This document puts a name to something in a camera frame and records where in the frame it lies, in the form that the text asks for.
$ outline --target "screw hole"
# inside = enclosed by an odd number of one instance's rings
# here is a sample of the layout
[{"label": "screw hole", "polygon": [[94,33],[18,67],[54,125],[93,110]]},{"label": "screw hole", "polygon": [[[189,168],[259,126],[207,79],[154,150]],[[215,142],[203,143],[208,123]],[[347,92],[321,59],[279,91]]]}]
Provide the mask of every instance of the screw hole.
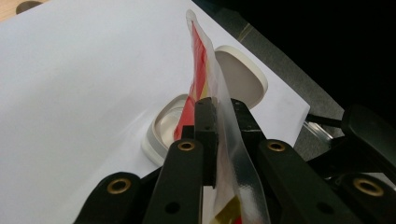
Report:
[{"label": "screw hole", "polygon": [[283,144],[280,144],[278,142],[271,142],[268,144],[268,148],[273,150],[273,151],[284,151],[285,150],[285,146]]},{"label": "screw hole", "polygon": [[190,151],[194,149],[194,143],[192,142],[182,142],[177,145],[178,149],[183,150],[183,151]]},{"label": "screw hole", "polygon": [[361,192],[374,197],[381,197],[384,195],[384,190],[381,187],[375,182],[365,178],[355,178],[353,180],[353,185]]},{"label": "screw hole", "polygon": [[334,209],[326,203],[317,203],[317,209],[324,214],[334,214]]},{"label": "screw hole", "polygon": [[175,214],[180,210],[180,204],[172,202],[165,206],[165,212]]},{"label": "screw hole", "polygon": [[126,178],[115,179],[107,185],[110,194],[121,194],[131,187],[131,181]]}]

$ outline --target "white table surface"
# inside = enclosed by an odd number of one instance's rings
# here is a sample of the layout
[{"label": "white table surface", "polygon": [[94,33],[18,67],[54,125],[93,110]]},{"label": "white table surface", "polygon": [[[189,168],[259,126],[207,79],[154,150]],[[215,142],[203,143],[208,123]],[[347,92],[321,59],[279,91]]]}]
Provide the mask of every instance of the white table surface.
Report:
[{"label": "white table surface", "polygon": [[156,169],[140,142],[187,93],[186,11],[244,52],[269,89],[251,112],[292,146],[309,105],[188,0],[51,0],[0,23],[0,222],[72,223],[105,176]]}]

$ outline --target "plastic lid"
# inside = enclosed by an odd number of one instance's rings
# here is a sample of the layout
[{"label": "plastic lid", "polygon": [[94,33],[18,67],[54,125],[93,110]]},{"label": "plastic lid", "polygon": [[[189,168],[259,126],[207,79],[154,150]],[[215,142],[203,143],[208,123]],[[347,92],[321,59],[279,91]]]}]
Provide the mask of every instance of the plastic lid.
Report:
[{"label": "plastic lid", "polygon": [[[268,89],[268,82],[260,68],[240,50],[221,46],[215,50],[230,97],[244,102],[249,109],[257,105]],[[173,99],[148,127],[142,148],[157,165],[164,158],[173,141],[173,132],[183,110],[188,94]]]}]

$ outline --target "transparent plastic film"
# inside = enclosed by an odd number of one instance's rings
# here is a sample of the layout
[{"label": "transparent plastic film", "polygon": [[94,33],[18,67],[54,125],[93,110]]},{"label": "transparent plastic film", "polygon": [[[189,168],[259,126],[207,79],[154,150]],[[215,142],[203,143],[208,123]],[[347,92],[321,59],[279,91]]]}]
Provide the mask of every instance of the transparent plastic film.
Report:
[{"label": "transparent plastic film", "polygon": [[192,107],[183,109],[178,125],[193,124],[193,120],[187,118],[193,117],[193,103],[204,97],[212,98],[217,110],[219,148],[216,196],[211,204],[210,223],[270,223],[262,184],[243,143],[211,40],[191,10],[187,11],[187,23],[191,31],[195,74],[189,94],[191,99],[186,102]]}]

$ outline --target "brass screw insert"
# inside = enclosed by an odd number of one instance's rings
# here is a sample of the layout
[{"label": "brass screw insert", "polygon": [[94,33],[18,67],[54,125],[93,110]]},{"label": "brass screw insert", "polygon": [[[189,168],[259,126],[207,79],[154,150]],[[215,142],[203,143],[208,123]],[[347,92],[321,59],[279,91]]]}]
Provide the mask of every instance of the brass screw insert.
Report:
[{"label": "brass screw insert", "polygon": [[107,192],[110,194],[121,194],[129,189],[131,185],[131,181],[127,178],[115,179],[107,185]]},{"label": "brass screw insert", "polygon": [[353,185],[361,192],[374,197],[382,197],[384,195],[384,190],[381,187],[375,182],[365,178],[355,178],[353,180]]},{"label": "brass screw insert", "polygon": [[279,142],[269,142],[267,147],[273,151],[281,152],[284,151],[286,148],[282,143]]},{"label": "brass screw insert", "polygon": [[182,151],[190,151],[195,148],[195,145],[192,142],[181,142],[177,145],[177,147]]}]

